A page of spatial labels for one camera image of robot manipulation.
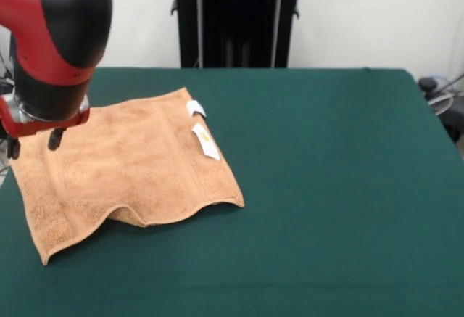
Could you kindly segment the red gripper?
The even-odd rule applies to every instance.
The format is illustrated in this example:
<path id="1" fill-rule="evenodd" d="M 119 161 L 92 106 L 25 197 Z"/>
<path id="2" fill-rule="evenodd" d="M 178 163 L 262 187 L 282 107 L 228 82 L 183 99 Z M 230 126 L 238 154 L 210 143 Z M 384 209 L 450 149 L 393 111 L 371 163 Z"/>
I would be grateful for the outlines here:
<path id="1" fill-rule="evenodd" d="M 25 111 L 16 103 L 14 96 L 1 96 L 1 124 L 7 132 L 7 158 L 16 160 L 20 156 L 20 137 L 32 136 L 37 132 L 53 129 L 48 140 L 48 149 L 56 151 L 62 142 L 66 128 L 82 125 L 88 121 L 90 104 L 85 96 L 78 113 L 67 120 L 39 120 Z"/>

